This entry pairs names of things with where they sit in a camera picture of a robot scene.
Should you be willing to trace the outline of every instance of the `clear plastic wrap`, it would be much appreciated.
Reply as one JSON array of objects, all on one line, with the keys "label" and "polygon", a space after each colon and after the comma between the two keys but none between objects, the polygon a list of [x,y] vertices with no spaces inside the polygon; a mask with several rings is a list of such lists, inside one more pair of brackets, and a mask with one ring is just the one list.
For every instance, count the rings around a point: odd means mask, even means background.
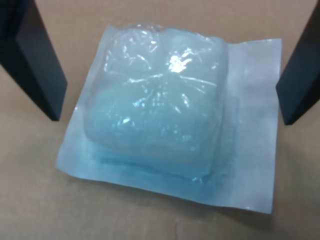
[{"label": "clear plastic wrap", "polygon": [[272,209],[281,40],[153,23],[102,36],[57,167],[208,205]]},{"label": "clear plastic wrap", "polygon": [[201,178],[216,158],[227,44],[155,29],[133,26],[112,38],[86,102],[88,151],[103,161]]}]

